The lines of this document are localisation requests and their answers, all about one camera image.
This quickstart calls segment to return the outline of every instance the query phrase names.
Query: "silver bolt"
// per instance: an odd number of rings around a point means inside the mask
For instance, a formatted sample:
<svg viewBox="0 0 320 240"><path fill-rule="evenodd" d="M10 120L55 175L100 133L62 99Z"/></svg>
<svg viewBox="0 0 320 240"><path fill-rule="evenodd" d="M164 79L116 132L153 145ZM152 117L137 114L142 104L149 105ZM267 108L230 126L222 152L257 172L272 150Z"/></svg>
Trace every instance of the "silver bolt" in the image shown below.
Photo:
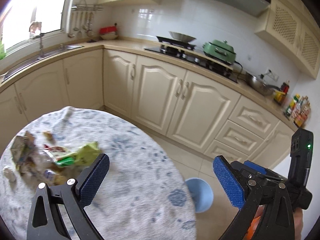
<svg viewBox="0 0 320 240"><path fill-rule="evenodd" d="M41 182L39 185L38 185L38 188L39 189L43 189L45 187L45 183L44 182Z"/></svg>
<svg viewBox="0 0 320 240"><path fill-rule="evenodd" d="M253 180L253 179L249 179L248 184L249 184L250 186L255 186L255 185L257 185L256 181Z"/></svg>
<svg viewBox="0 0 320 240"><path fill-rule="evenodd" d="M68 185L73 185L76 182L75 179L68 179L67 184Z"/></svg>
<svg viewBox="0 0 320 240"><path fill-rule="evenodd" d="M279 188L285 188L285 184L283 184L282 182L279 183Z"/></svg>

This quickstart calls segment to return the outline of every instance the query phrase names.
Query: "tablecloth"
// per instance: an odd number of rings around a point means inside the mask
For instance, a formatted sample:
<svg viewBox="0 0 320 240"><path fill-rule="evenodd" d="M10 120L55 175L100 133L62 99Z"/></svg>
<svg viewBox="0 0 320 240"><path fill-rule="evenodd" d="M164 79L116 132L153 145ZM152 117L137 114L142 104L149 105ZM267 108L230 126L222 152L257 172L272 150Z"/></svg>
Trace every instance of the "tablecloth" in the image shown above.
<svg viewBox="0 0 320 240"><path fill-rule="evenodd" d="M188 188L164 150L133 124L112 114L65 107L28 124L36 146L48 141L42 131L51 131L56 145L75 151L98 141L110 158L110 170L92 204L85 211L107 239L194 240L195 209ZM15 170L10 146L0 159L0 215L17 240L26 240L33 196L40 181L21 178ZM16 182L9 183L2 169L9 165ZM72 239L79 239L60 206Z"/></svg>

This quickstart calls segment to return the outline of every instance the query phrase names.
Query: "blue trash can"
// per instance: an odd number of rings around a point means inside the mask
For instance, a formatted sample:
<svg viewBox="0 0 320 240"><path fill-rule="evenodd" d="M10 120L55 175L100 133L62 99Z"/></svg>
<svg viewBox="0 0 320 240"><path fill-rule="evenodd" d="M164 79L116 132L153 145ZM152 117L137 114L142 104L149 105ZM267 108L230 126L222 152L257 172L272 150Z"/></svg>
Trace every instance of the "blue trash can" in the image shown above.
<svg viewBox="0 0 320 240"><path fill-rule="evenodd" d="M213 202L213 192L210 185L200 178L186 179L186 184L195 204L196 213L207 211Z"/></svg>

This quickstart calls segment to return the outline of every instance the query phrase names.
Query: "orange object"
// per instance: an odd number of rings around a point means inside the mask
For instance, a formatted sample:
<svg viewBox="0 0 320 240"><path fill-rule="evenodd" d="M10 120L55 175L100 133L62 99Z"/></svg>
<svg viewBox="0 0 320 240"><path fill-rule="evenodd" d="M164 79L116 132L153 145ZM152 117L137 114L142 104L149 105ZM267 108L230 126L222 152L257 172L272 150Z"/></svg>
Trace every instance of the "orange object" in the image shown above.
<svg viewBox="0 0 320 240"><path fill-rule="evenodd" d="M246 234L246 239L247 240L250 240L253 237L253 234L256 231L257 225L258 225L258 223L260 221L260 218L261 218L261 216L252 220L251 225L250 225L250 227L248 229L248 232Z"/></svg>

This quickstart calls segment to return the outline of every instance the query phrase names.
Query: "green pot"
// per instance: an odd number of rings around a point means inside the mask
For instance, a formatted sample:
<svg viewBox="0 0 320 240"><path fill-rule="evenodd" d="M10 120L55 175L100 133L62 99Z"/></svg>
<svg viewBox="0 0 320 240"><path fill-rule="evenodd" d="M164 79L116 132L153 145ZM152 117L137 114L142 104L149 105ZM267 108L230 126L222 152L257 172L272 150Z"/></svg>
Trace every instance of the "green pot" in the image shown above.
<svg viewBox="0 0 320 240"><path fill-rule="evenodd" d="M227 44L226 41L214 40L213 42L206 42L203 45L203 51L209 56L216 57L230 64L233 64L236 60L233 47Z"/></svg>

